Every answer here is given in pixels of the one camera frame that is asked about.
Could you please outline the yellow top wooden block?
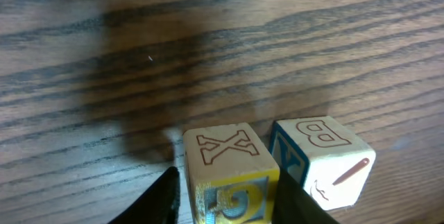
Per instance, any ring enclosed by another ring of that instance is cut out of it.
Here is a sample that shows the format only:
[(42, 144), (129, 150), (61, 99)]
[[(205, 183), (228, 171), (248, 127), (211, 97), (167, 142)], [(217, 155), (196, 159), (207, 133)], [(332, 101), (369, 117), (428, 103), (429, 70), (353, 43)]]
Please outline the yellow top wooden block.
[(280, 168), (248, 123), (183, 134), (193, 222), (270, 223)]

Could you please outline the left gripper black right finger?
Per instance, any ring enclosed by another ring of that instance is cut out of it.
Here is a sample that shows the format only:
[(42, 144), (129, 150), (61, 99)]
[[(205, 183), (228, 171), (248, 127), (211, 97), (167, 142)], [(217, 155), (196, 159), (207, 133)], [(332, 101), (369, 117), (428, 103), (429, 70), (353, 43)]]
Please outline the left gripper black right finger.
[(307, 192), (280, 169), (272, 224), (339, 224)]

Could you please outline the white block with red stroke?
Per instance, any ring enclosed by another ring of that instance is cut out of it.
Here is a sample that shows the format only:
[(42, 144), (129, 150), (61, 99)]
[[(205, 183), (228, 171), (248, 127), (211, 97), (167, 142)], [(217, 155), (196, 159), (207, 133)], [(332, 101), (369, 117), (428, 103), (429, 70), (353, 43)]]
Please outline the white block with red stroke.
[(324, 210), (354, 205), (376, 159), (370, 145), (329, 116), (275, 121), (269, 152)]

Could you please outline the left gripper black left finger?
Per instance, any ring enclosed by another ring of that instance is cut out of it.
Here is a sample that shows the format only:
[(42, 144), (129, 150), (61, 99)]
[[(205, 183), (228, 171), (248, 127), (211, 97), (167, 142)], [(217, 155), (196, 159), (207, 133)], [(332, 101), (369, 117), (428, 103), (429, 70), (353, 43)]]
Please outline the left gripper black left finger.
[(180, 173), (170, 166), (109, 224), (176, 224), (180, 208)]

